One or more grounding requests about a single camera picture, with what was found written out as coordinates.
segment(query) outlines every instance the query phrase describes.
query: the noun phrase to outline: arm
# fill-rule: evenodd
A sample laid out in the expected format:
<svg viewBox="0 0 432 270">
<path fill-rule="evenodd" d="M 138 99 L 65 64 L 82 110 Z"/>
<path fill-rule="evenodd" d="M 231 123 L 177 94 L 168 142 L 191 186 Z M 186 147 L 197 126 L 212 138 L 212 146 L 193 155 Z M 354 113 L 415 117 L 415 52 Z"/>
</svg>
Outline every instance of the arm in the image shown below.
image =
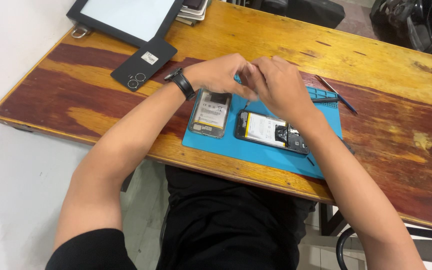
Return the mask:
<svg viewBox="0 0 432 270">
<path fill-rule="evenodd" d="M 239 54 L 232 54 L 189 66 L 183 74 L 194 89 L 236 93 L 255 100 L 257 95 L 252 90 L 233 79 L 245 67 L 247 61 Z M 94 145 L 72 175 L 59 215 L 54 250 L 88 231 L 123 229 L 121 185 L 184 101 L 181 89 L 175 83 L 167 83 L 133 108 Z"/>
<path fill-rule="evenodd" d="M 425 269 L 393 205 L 311 102 L 297 67 L 278 56 L 253 64 L 248 71 L 261 101 L 309 145 L 339 210 L 361 239 L 368 269 Z"/>
</svg>

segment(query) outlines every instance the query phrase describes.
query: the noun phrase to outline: stack of books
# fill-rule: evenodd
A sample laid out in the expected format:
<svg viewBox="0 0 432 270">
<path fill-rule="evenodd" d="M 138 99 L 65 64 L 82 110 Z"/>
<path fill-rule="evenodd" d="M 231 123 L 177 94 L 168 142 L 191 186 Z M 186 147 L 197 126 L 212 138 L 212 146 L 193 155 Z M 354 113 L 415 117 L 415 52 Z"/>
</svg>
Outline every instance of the stack of books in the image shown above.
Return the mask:
<svg viewBox="0 0 432 270">
<path fill-rule="evenodd" d="M 185 6 L 183 2 L 183 7 L 176 17 L 176 21 L 187 24 L 189 26 L 194 26 L 197 21 L 202 21 L 205 19 L 206 8 L 211 4 L 211 0 L 201 0 L 201 5 L 199 9 L 192 9 L 189 6 Z"/>
</svg>

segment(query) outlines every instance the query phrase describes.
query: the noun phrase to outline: black t-shirt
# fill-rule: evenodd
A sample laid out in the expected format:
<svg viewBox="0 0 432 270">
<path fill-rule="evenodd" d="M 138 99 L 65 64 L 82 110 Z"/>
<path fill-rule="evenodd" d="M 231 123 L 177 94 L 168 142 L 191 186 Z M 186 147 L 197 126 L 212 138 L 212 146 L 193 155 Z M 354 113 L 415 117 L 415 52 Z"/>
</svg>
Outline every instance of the black t-shirt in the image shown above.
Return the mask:
<svg viewBox="0 0 432 270">
<path fill-rule="evenodd" d="M 166 167 L 169 212 L 156 269 L 296 269 L 304 220 L 315 202 Z M 136 269 L 120 230 L 61 245 L 47 270 Z"/>
</svg>

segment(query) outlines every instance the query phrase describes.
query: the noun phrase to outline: black sleeve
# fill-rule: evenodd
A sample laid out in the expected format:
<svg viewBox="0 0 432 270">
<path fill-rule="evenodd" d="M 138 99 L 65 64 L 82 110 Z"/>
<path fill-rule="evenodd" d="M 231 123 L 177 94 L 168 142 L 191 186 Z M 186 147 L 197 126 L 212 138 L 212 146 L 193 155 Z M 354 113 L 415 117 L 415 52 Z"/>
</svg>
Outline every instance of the black sleeve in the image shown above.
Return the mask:
<svg viewBox="0 0 432 270">
<path fill-rule="evenodd" d="M 135 270 L 117 229 L 92 230 L 80 234 L 56 249 L 46 270 Z"/>
</svg>

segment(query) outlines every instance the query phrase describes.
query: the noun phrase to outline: wristwatch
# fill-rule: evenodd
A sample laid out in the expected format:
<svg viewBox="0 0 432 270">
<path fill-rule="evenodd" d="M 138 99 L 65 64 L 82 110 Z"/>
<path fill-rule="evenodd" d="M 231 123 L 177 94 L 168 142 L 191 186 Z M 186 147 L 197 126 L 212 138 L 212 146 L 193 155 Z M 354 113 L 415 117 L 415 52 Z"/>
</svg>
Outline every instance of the wristwatch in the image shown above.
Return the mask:
<svg viewBox="0 0 432 270">
<path fill-rule="evenodd" d="M 196 93 L 189 83 L 188 79 L 183 75 L 183 68 L 178 67 L 169 73 L 165 78 L 165 81 L 174 82 L 180 89 L 183 91 L 183 94 L 186 96 L 186 100 L 189 101 L 195 97 Z"/>
</svg>

